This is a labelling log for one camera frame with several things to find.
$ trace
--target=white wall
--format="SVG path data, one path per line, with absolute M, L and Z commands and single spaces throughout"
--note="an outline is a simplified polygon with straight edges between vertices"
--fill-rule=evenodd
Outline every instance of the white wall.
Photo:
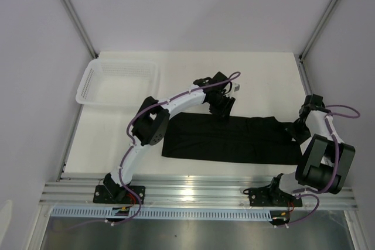
M 301 52 L 329 0 L 73 0 L 98 51 Z
M 360 119 L 335 118 L 337 131 L 356 147 L 350 170 L 370 237 L 375 235 L 375 0 L 343 0 L 306 60 L 308 76 L 326 104 L 356 107 Z
M 45 181 L 56 176 L 89 56 L 59 0 L 0 0 L 1 249 L 22 249 Z

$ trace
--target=folded black fabric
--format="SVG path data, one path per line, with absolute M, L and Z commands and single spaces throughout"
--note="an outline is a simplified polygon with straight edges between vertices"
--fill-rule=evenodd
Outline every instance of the folded black fabric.
M 168 124 L 162 156 L 236 163 L 296 165 L 299 145 L 274 117 L 180 113 Z

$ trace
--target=gray floor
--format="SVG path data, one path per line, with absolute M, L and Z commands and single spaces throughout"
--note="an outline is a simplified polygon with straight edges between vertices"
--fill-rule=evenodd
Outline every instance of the gray floor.
M 304 214 L 294 212 L 292 219 Z M 133 220 L 61 231 L 85 220 L 51 218 L 42 249 L 354 249 L 341 211 L 318 211 L 301 224 L 276 230 L 267 222 Z

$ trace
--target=metal corner post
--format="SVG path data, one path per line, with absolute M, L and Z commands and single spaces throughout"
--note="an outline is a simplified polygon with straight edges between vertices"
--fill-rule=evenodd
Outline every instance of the metal corner post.
M 61 0 L 72 24 L 76 28 L 78 35 L 80 36 L 82 42 L 84 43 L 85 47 L 87 48 L 88 53 L 90 56 L 95 59 L 98 57 L 97 53 L 94 50 L 93 44 L 91 43 L 90 38 L 87 35 L 87 32 L 83 28 L 81 20 L 79 19 L 76 10 L 74 9 L 73 4 L 70 0 Z
M 340 2 L 340 0 L 330 0 L 329 1 L 329 4 L 328 4 L 327 8 L 325 9 L 323 15 L 319 19 L 318 24 L 316 25 L 313 33 L 311 34 L 311 37 L 309 38 L 307 44 L 305 45 L 305 47 L 304 47 L 304 49 L 301 53 L 300 59 L 301 59 L 302 63 L 306 59 L 307 54 L 309 53 L 309 51 L 311 50 L 311 47 L 316 42 L 319 35 L 321 34 L 323 29 L 325 28 L 326 24 L 329 22 L 329 19 L 332 16 L 332 13 L 335 11 L 336 7 L 338 6 L 339 2 Z

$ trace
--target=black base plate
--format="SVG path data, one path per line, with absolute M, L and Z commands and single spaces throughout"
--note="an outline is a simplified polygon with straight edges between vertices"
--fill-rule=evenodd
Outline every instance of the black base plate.
M 292 202 L 294 207 L 302 207 L 302 199 L 278 196 L 271 197 L 269 194 L 270 188 L 255 187 L 248 189 L 248 198 L 250 206 L 254 207 L 288 207 L 288 203 Z
M 137 193 L 137 195 L 139 195 L 143 204 L 144 198 L 145 198 L 146 187 L 145 186 L 128 186 L 128 187 L 132 191 Z M 101 203 L 101 204 L 132 204 L 133 203 L 131 198 L 128 196 L 125 196 L 120 202 L 114 201 L 110 193 L 108 192 L 108 190 L 103 185 L 96 186 L 93 202 Z

